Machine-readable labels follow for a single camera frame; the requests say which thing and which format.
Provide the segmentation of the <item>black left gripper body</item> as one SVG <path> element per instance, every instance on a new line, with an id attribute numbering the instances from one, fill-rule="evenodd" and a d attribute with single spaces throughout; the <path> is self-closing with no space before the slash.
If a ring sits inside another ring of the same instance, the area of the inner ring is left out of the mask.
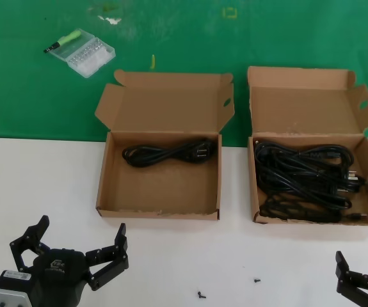
<path id="1" fill-rule="evenodd" d="M 40 282 L 40 306 L 78 306 L 88 278 L 85 255 L 73 249 L 51 249 L 33 261 Z"/>

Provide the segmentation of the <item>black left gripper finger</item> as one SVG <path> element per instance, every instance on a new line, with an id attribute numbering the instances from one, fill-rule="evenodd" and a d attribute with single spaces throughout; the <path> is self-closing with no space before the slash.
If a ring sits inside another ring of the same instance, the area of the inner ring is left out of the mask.
<path id="1" fill-rule="evenodd" d="M 100 289 L 129 268 L 127 248 L 126 224 L 121 223 L 112 246 L 85 254 L 89 268 L 105 264 L 96 273 L 90 274 L 88 284 L 92 290 Z"/>
<path id="2" fill-rule="evenodd" d="M 48 227 L 49 217 L 43 215 L 37 224 L 29 226 L 22 236 L 10 243 L 13 259 L 19 272 L 29 272 L 31 268 L 24 263 L 23 252 L 30 250 L 37 256 L 41 256 L 49 251 L 49 247 L 41 242 Z"/>

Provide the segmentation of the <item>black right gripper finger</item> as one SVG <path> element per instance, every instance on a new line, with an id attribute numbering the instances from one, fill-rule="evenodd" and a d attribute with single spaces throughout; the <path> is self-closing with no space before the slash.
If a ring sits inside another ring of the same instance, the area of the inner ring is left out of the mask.
<path id="1" fill-rule="evenodd" d="M 351 271 L 340 251 L 335 254 L 337 292 L 358 306 L 368 307 L 368 275 Z"/>

